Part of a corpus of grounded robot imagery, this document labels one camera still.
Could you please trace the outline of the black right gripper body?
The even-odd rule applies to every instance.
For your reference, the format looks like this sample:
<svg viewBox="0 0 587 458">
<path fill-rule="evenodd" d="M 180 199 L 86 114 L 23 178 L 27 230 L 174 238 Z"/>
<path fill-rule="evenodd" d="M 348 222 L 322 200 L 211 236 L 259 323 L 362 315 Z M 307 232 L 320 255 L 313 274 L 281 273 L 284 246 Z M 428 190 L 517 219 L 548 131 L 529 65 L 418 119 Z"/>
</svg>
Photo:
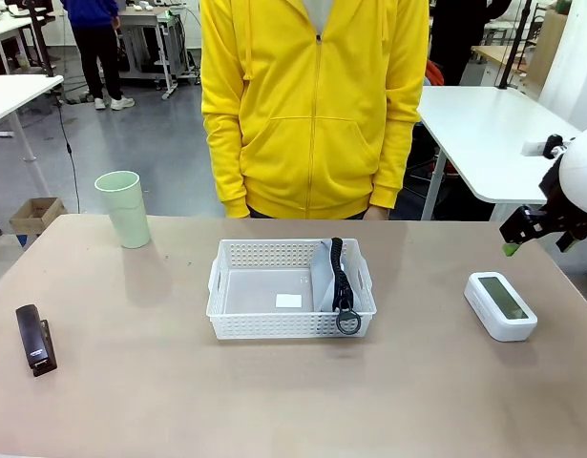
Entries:
<svg viewBox="0 0 587 458">
<path fill-rule="evenodd" d="M 559 163 L 554 163 L 539 184 L 546 203 L 540 208 L 544 214 L 539 225 L 541 236 L 567 233 L 573 239 L 587 238 L 587 212 L 579 209 L 564 194 L 559 180 Z"/>
</svg>

